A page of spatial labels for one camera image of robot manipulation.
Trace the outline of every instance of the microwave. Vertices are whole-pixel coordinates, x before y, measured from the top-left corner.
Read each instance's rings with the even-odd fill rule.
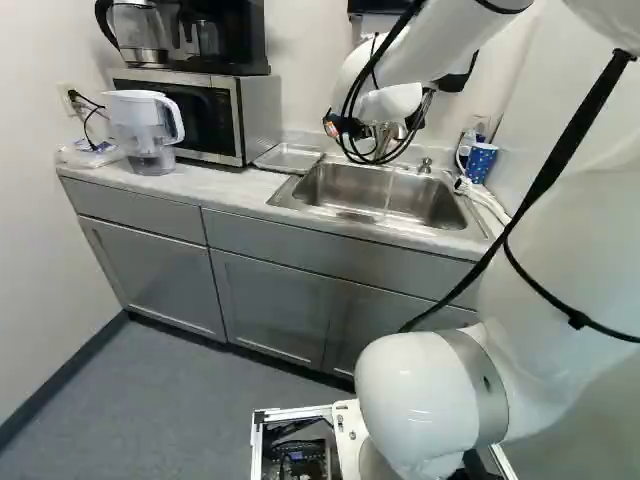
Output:
[[[109,71],[116,90],[154,90],[178,104],[177,157],[246,167],[282,139],[277,75],[226,76],[144,68]]]

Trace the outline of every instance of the faucet handle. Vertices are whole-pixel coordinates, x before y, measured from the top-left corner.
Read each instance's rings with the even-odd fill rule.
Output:
[[[418,173],[431,173],[431,165],[433,164],[433,159],[430,157],[424,157],[422,159],[422,163],[418,167]]]

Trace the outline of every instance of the wall outlet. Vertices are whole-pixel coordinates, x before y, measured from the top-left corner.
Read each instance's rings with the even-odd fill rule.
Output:
[[[488,135],[491,132],[491,116],[490,115],[471,115],[465,125],[465,130],[476,127],[478,133]]]
[[[64,109],[64,113],[67,114],[67,117],[78,116],[80,114],[79,109],[77,105],[71,101],[71,98],[69,98],[69,90],[80,90],[78,90],[75,85],[66,82],[58,83],[56,87],[58,89],[58,96],[62,102],[62,108]]]

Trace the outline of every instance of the baseboard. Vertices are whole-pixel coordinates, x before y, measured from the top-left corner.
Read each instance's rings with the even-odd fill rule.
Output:
[[[295,365],[293,363],[287,362],[286,360],[270,357],[269,355],[265,355],[264,353],[249,350],[232,343],[220,343],[210,338],[203,337],[202,335],[182,330],[179,327],[174,327],[173,325],[159,322],[153,318],[138,313],[130,312],[129,318],[134,322],[151,327],[168,335],[181,338],[188,342],[196,343],[198,345],[202,345],[216,351],[232,353],[253,362],[261,363],[263,365],[282,370],[283,372],[298,375],[314,382],[322,383],[323,385],[326,385],[328,387],[343,390],[346,393],[355,394],[354,383],[351,380],[334,377],[333,375],[325,372],[311,370],[301,365]]]
[[[31,395],[2,425],[2,451],[40,410],[84,367],[129,321],[123,310],[85,343],[49,380]]]

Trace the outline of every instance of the kettle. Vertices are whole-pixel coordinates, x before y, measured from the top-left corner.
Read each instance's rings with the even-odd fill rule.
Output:
[[[107,97],[109,122],[116,143],[140,175],[164,175],[175,169],[173,145],[184,140],[178,105],[163,93],[115,90]]]
[[[112,25],[108,21],[112,10]],[[128,66],[163,67],[169,59],[160,12],[151,0],[96,0],[100,30]]]

